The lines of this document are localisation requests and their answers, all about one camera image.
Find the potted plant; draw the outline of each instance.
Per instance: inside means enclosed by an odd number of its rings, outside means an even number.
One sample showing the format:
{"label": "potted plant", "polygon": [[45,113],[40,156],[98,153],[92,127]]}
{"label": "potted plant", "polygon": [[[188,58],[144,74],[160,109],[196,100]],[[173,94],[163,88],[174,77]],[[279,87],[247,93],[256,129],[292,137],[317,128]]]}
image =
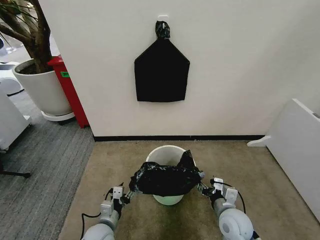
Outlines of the potted plant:
{"label": "potted plant", "polygon": [[42,115],[51,121],[73,117],[55,71],[47,64],[52,59],[50,28],[38,0],[0,0],[0,18],[0,32],[21,41],[31,57],[12,71]]}

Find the red cabinet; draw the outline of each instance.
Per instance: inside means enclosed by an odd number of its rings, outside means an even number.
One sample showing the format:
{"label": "red cabinet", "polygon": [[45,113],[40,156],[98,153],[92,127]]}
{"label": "red cabinet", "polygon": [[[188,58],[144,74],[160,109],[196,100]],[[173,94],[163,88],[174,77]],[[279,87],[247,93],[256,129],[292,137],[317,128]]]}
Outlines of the red cabinet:
{"label": "red cabinet", "polygon": [[86,117],[85,111],[80,103],[77,92],[75,90],[74,85],[71,82],[71,78],[69,76],[69,73],[61,55],[55,56],[51,61],[48,62],[48,65],[53,66],[55,74],[57,75],[60,81],[62,89],[70,103],[70,106],[79,126],[82,129],[85,126],[89,126],[89,122]]}

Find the plastic bag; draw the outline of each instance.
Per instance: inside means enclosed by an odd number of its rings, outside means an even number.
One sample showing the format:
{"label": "plastic bag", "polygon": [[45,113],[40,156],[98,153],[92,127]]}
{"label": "plastic bag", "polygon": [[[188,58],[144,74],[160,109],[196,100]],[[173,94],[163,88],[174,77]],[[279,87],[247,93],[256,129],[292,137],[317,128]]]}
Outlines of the plastic bag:
{"label": "plastic bag", "polygon": [[177,166],[145,162],[131,177],[129,188],[133,192],[162,197],[179,196],[190,192],[204,173],[194,163],[190,150],[185,151]]}
{"label": "plastic bag", "polygon": [[157,40],[134,61],[138,101],[176,102],[185,99],[190,61],[172,44],[165,21],[155,24]]}

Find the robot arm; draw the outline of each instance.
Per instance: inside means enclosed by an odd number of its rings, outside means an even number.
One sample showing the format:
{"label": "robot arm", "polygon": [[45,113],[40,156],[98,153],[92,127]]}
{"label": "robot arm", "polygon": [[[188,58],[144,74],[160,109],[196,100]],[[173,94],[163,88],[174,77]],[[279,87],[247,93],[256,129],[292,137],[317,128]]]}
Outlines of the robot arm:
{"label": "robot arm", "polygon": [[[218,218],[219,228],[224,240],[261,240],[254,231],[249,217],[236,209],[238,191],[226,187],[220,178],[211,179],[212,187],[203,183],[197,185],[202,195],[209,197],[211,206]],[[121,217],[124,205],[129,204],[134,192],[123,194],[123,186],[112,188],[111,200],[104,200],[100,205],[99,223],[90,227],[81,240],[115,240],[114,231]]]}
{"label": "robot arm", "polygon": [[111,200],[104,200],[100,205],[99,223],[90,227],[81,240],[115,240],[114,231],[121,217],[125,204],[129,204],[134,193],[123,195],[123,186],[112,188]]}
{"label": "robot arm", "polygon": [[211,179],[212,187],[203,183],[197,189],[202,195],[210,198],[211,206],[218,218],[219,228],[224,240],[261,240],[254,231],[249,217],[236,209],[235,201],[238,191],[224,185],[221,178]]}

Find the black bag on wall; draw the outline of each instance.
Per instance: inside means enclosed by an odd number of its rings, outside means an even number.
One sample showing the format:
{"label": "black bag on wall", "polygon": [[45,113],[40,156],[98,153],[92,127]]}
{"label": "black bag on wall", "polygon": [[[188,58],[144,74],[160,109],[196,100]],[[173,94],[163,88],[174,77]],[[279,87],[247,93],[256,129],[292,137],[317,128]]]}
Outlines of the black bag on wall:
{"label": "black bag on wall", "polygon": [[185,100],[189,60],[170,42],[165,21],[155,24],[157,40],[134,61],[138,101],[176,102]]}

